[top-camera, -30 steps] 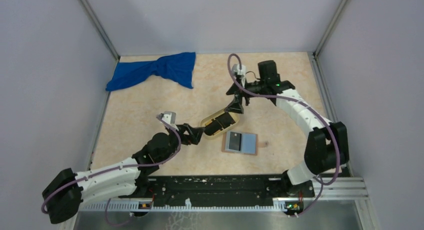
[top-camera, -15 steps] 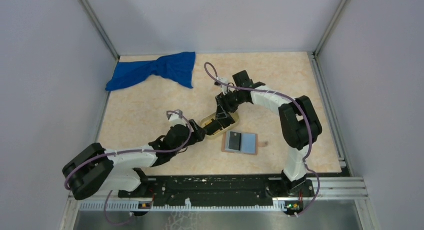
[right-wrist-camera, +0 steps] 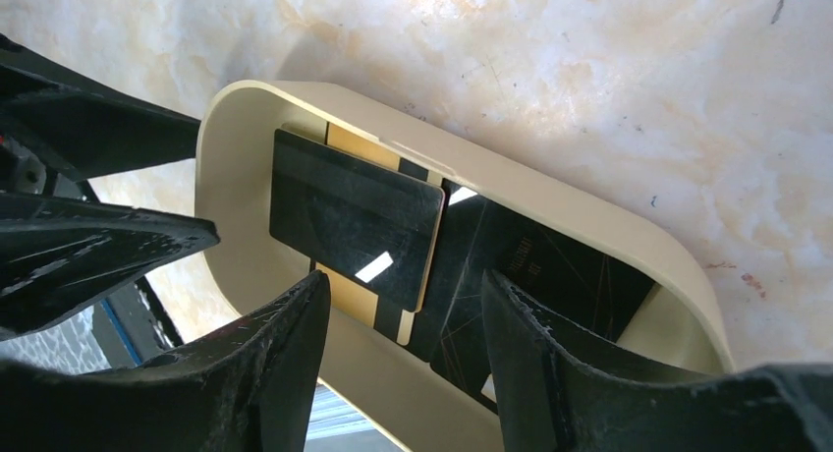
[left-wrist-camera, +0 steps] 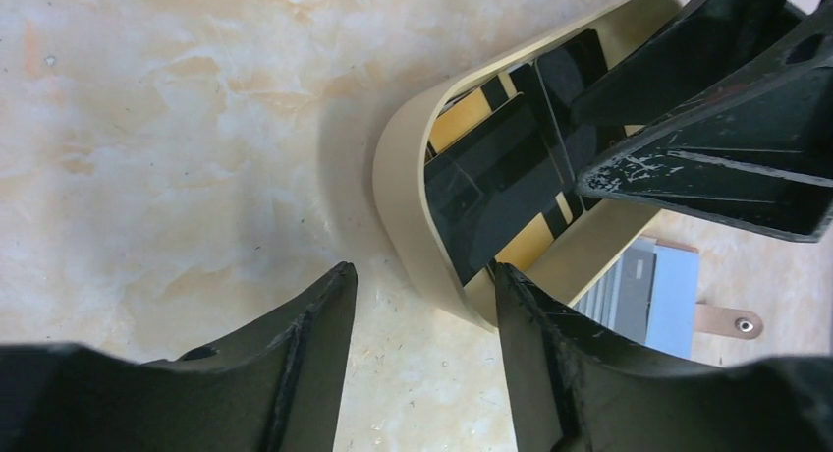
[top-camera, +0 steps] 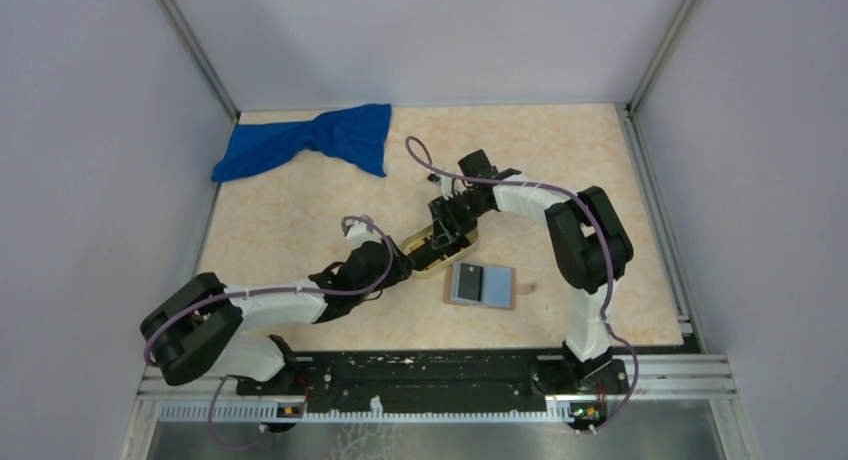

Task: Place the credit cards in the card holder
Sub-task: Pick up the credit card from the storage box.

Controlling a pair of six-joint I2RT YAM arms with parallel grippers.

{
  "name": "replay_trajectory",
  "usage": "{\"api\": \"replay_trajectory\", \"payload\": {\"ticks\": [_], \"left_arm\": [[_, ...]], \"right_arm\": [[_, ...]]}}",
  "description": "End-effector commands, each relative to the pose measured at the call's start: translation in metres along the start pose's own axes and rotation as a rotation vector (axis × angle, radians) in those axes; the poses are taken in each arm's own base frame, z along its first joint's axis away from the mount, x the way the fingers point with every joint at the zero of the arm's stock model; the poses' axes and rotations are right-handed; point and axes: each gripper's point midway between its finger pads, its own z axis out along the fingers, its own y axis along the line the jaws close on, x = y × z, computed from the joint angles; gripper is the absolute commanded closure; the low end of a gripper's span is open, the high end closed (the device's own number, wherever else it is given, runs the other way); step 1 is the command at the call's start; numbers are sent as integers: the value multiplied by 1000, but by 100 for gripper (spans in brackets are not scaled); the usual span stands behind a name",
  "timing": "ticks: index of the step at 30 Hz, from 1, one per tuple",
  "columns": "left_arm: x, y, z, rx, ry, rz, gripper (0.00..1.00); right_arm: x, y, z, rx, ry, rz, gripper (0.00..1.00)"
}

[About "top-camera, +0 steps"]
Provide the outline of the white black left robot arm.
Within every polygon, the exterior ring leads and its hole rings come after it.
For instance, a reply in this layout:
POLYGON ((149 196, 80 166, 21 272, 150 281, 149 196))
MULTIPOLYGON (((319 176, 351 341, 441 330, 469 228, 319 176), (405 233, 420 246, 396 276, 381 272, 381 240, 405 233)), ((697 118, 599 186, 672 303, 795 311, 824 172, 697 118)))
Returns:
POLYGON ((236 287, 212 272, 198 274, 142 321, 143 357, 171 386, 220 375, 285 394, 300 379, 296 358, 281 336, 259 330, 337 320, 372 292, 407 280, 413 267, 387 239, 366 241, 345 261, 293 284, 236 287))

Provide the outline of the beige oval plastic tray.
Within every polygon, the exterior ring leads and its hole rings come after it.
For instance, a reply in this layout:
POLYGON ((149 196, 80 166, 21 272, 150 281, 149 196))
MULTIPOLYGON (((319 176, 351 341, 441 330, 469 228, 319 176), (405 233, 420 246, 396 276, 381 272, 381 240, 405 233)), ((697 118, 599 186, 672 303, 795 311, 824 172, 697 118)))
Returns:
POLYGON ((479 231, 471 230, 456 242, 436 248, 433 246, 434 227, 429 225, 406 237, 401 251, 414 265, 411 276, 416 279, 429 278, 473 253, 479 244, 479 231))

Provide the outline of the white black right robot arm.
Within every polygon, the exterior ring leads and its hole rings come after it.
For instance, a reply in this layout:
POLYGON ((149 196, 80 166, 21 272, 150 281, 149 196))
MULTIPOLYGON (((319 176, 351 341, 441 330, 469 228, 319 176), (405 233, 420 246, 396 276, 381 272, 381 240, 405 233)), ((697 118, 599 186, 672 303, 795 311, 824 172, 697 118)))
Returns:
POLYGON ((461 159, 459 166, 460 174, 430 169, 429 181, 441 188, 429 204, 433 248, 454 245, 490 211, 520 215, 546 227, 557 268, 573 291, 563 378, 576 392, 590 391, 612 360, 609 307, 634 256, 607 193, 598 186, 574 193, 515 169, 500 171, 482 150, 461 159))

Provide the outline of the black VIP card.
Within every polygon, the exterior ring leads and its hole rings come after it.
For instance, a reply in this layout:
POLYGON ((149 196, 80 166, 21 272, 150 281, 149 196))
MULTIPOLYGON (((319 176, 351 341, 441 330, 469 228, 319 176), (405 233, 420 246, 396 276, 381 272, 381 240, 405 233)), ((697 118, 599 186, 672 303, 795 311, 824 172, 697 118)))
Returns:
POLYGON ((479 265, 460 263, 454 273, 456 286, 453 297, 461 301, 482 300, 484 268, 479 265))

